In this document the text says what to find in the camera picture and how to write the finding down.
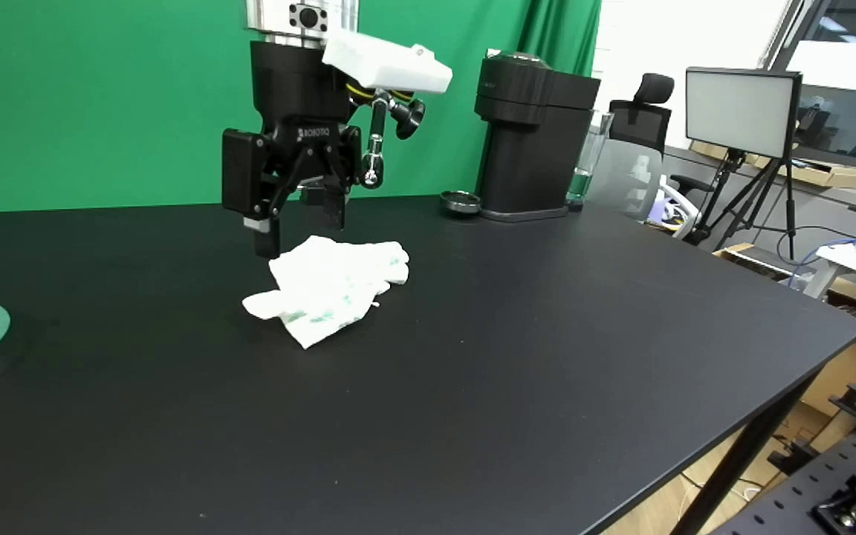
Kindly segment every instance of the black coffee machine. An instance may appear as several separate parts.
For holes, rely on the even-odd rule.
[[[601,80],[553,71],[525,53],[481,62],[475,114],[488,121],[478,178],[491,218],[564,212]]]

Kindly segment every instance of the crumpled white towel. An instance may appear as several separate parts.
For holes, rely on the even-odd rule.
[[[311,349],[366,317],[375,297],[406,283],[406,254],[397,242],[339,245],[308,234],[270,261],[279,292],[250,294],[244,310],[281,328]]]

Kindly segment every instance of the green backdrop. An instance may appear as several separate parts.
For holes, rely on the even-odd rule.
[[[363,32],[454,68],[381,196],[472,187],[488,48],[589,75],[601,0],[363,0]],[[250,106],[244,0],[0,0],[0,212],[216,203],[221,132]]]

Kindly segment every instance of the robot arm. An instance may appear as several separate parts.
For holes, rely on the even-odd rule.
[[[383,181],[383,126],[406,141],[426,118],[414,93],[446,93],[451,68],[426,48],[356,32],[356,0],[246,0],[252,103],[261,133],[222,133],[222,209],[259,233],[259,254],[279,257],[289,193],[320,203],[345,222],[351,185]],[[369,153],[347,126],[371,106]]]

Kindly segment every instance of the black table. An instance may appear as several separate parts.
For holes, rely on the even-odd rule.
[[[601,529],[856,338],[605,212],[347,219],[414,276],[301,350],[221,209],[0,215],[0,535]]]

